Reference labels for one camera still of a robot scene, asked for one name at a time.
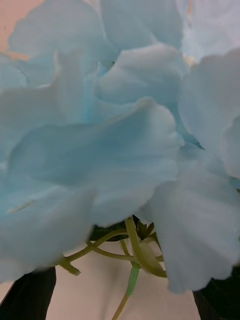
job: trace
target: flower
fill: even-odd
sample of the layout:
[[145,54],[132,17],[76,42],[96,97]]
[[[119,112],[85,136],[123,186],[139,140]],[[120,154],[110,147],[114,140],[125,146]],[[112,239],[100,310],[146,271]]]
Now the flower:
[[187,130],[223,161],[230,177],[238,179],[239,65],[239,48],[205,57],[184,78],[178,104]]
[[[99,69],[85,68],[77,49],[55,56],[53,80],[39,71],[46,57],[8,61],[25,82],[0,93],[0,262],[29,270],[83,243],[93,225],[132,215],[176,178],[183,145],[171,113],[151,98],[93,100]],[[7,271],[0,281],[16,276]]]
[[[177,3],[100,0],[94,10],[80,0],[46,0],[18,22],[9,47],[37,62],[21,64],[31,88],[0,95],[6,114],[0,155],[10,155],[13,181],[21,177],[71,192],[96,189],[86,213],[89,225],[113,224],[136,211],[153,221],[169,287],[180,293],[200,289],[212,277],[226,278],[239,261],[240,199],[212,148],[181,148],[179,134],[201,144],[201,135],[213,133],[210,143],[217,134],[203,132],[191,106],[211,104],[209,91],[217,96],[216,68],[206,70],[213,85],[203,77],[205,95],[199,94],[196,70],[204,75],[207,62],[214,66],[223,57],[186,64]],[[54,51],[55,76],[43,77],[42,71],[36,81],[38,62],[47,70],[45,58]],[[207,117],[204,107],[200,115]],[[12,114],[18,110],[16,122]],[[145,212],[140,208],[146,203]],[[79,241],[85,236],[79,234]],[[73,244],[65,237],[61,242]],[[53,244],[53,251],[59,249]],[[26,252],[31,261],[28,246]]]

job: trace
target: light blue petal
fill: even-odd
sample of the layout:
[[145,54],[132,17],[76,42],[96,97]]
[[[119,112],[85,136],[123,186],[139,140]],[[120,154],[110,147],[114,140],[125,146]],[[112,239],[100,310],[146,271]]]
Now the light blue petal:
[[[0,94],[1,161],[29,131],[41,126],[78,123],[83,120],[84,105],[87,102],[80,61],[77,51],[68,55],[59,53],[51,84],[38,88],[9,89]],[[38,68],[34,65],[32,69],[26,64],[24,69],[26,77],[34,85],[38,78]],[[47,80],[44,75],[45,71],[39,74],[40,82]]]
[[28,87],[40,87],[50,84],[55,75],[54,55],[38,55],[27,61],[17,60],[16,65],[27,79]]
[[157,41],[179,48],[182,20],[175,0],[100,0],[107,38],[118,50]]
[[225,131],[220,152],[229,176],[240,179],[240,116]]
[[177,106],[181,81],[188,71],[181,53],[162,43],[122,51],[114,66],[96,81],[95,94],[104,102],[120,105],[152,97],[170,109],[177,131],[188,139]]
[[220,157],[225,130],[240,114],[240,50],[209,56],[183,79],[179,113],[190,134]]
[[199,61],[239,47],[239,12],[240,2],[235,0],[192,1],[191,25],[185,30],[183,51]]
[[8,88],[26,87],[27,79],[14,60],[0,54],[0,91]]
[[131,111],[98,125],[47,126],[13,150],[11,175],[65,186],[96,188],[93,222],[111,224],[131,215],[157,185],[177,174],[183,141],[163,106],[143,98]]
[[15,88],[0,94],[0,161],[30,130],[66,122],[55,86]]
[[81,48],[86,60],[104,60],[113,53],[97,13],[81,0],[45,0],[17,22],[8,46],[30,57],[74,48]]
[[[82,244],[91,231],[95,192],[39,184],[40,191],[28,188],[24,197],[22,190],[1,197],[0,259],[46,267]],[[15,196],[19,203],[11,207]]]
[[162,184],[149,203],[175,293],[225,279],[240,261],[240,196],[221,163],[188,148],[181,151],[178,180]]

